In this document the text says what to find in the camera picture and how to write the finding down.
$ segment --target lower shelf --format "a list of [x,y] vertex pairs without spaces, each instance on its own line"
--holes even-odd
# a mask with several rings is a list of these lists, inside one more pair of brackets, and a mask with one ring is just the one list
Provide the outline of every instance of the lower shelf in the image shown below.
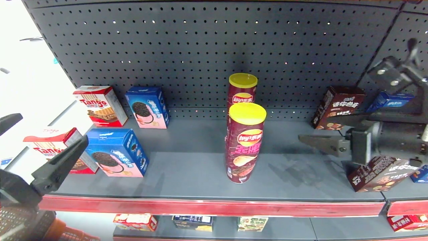
[[238,232],[237,220],[237,217],[215,217],[213,232],[204,232],[178,229],[171,216],[160,216],[156,232],[116,228],[113,240],[316,240],[309,218],[270,217],[262,232]]
[[160,216],[156,232],[116,228],[114,241],[281,240],[281,241],[426,241],[428,231],[393,232],[385,216],[347,218],[270,217],[262,232],[238,232],[236,217],[215,217],[213,232],[178,229]]
[[314,227],[315,234],[320,241],[428,240],[427,230],[394,232],[385,216],[311,218],[311,222]]

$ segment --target chip can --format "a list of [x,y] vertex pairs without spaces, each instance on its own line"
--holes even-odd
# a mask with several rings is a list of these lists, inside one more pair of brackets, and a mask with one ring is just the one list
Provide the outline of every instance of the chip can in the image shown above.
[[233,104],[254,103],[257,77],[246,73],[236,73],[229,76],[229,84],[227,112]]
[[244,183],[256,165],[262,144],[266,110],[254,103],[241,102],[230,107],[226,135],[227,176]]

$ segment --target brown snack box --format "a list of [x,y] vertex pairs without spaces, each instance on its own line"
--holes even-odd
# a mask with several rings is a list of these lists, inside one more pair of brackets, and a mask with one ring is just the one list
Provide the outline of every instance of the brown snack box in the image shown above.
[[360,166],[348,176],[348,180],[358,193],[385,192],[412,175],[419,167],[411,166],[409,160],[379,156],[373,158],[368,165]]
[[328,117],[352,114],[365,96],[358,87],[330,86],[312,118],[312,126],[318,130],[341,130],[343,125],[330,123]]

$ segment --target shelf edge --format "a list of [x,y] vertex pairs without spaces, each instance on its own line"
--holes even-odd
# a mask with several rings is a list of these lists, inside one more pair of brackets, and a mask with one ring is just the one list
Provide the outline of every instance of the shelf edge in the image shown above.
[[200,214],[211,216],[360,217],[378,216],[385,202],[246,202],[183,199],[123,199],[45,195],[42,210]]

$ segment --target gray metal shelf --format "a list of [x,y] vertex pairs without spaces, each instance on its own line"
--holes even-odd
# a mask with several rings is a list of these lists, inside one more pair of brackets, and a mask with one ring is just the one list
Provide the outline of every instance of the gray metal shelf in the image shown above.
[[174,120],[167,130],[134,129],[150,164],[146,176],[69,175],[57,195],[234,201],[381,202],[380,193],[355,193],[341,160],[298,141],[298,134],[338,134],[308,123],[268,121],[254,173],[243,185],[224,166],[223,120]]
[[406,178],[388,192],[382,193],[386,199],[391,202],[428,200],[428,185],[423,183],[414,183],[410,178]]
[[385,216],[344,218],[270,217],[262,232],[238,232],[236,217],[215,217],[213,232],[177,229],[171,216],[160,216],[156,232],[116,228],[113,239],[126,240],[318,240],[368,241],[427,237],[428,231],[393,232]]
[[360,241],[427,237],[428,231],[394,232],[385,216],[311,218],[318,240]]
[[207,240],[316,240],[309,218],[270,217],[262,232],[238,232],[236,217],[215,217],[213,232],[178,229],[171,216],[160,216],[156,232],[123,230],[116,228],[117,237],[165,238],[165,239],[207,239]]

